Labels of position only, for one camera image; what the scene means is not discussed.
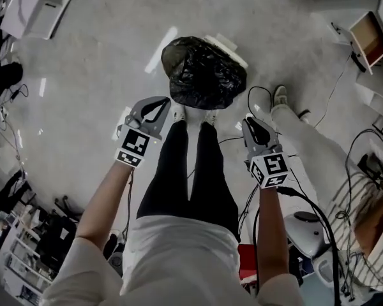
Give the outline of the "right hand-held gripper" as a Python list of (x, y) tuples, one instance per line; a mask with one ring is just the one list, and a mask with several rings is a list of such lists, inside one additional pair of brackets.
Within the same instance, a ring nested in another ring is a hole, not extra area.
[(259, 187), (282, 185), (290, 167), (274, 129), (262, 120), (247, 117), (242, 122), (242, 132), (248, 150), (245, 164)]

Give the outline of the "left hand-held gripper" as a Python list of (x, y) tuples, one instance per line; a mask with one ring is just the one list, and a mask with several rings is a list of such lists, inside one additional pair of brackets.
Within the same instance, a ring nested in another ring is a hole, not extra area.
[(165, 96), (138, 101), (121, 125), (115, 160), (138, 168), (160, 146), (161, 131), (170, 107), (171, 100)]

